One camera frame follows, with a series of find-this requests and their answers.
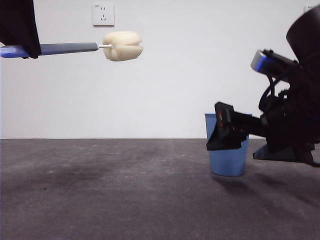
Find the white stick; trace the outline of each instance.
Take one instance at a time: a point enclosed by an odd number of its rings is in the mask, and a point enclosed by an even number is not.
[[[104,49],[104,48],[112,48],[112,44],[109,45],[99,45],[100,49]]]

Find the black wire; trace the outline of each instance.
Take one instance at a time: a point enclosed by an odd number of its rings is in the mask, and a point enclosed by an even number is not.
[[[270,83],[270,88],[271,88],[271,95],[274,97],[275,96],[275,84],[274,84],[274,80],[272,78],[272,76],[267,76],[269,79],[269,83]]]
[[[259,101],[259,109],[261,111],[265,111],[265,100],[268,96],[268,93],[271,91],[271,95],[275,95],[275,86],[282,80],[284,79],[291,71],[293,71],[294,69],[300,67],[300,64],[297,64],[294,67],[291,67],[290,69],[288,69],[287,71],[285,71],[283,74],[281,74],[278,78],[276,78],[274,81],[272,79],[271,76],[268,76],[269,82],[270,82],[270,86],[267,87],[267,89],[264,91],[264,93],[262,94],[260,101]]]

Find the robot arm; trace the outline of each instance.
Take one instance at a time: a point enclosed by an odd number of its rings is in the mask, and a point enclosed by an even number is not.
[[[235,112],[232,105],[215,104],[217,122],[207,150],[236,149],[248,134],[266,138],[267,145],[254,158],[302,162],[320,167],[311,154],[320,142],[320,6],[302,15],[289,29],[287,40],[299,62],[258,50],[253,70],[267,76],[270,86],[263,93],[260,118]],[[275,85],[290,84],[275,96]]]

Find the black cloth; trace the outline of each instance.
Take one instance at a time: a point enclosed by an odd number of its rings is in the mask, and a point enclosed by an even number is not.
[[[33,0],[0,0],[0,41],[21,45],[31,58],[41,54]]]

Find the white wall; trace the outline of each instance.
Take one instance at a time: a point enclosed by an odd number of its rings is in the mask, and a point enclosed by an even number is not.
[[[34,0],[41,43],[101,42],[137,31],[144,52],[1,60],[1,138],[205,138],[217,101],[260,116],[268,85],[257,49],[294,58],[286,33],[315,0],[114,0],[115,28],[92,27],[94,0]]]

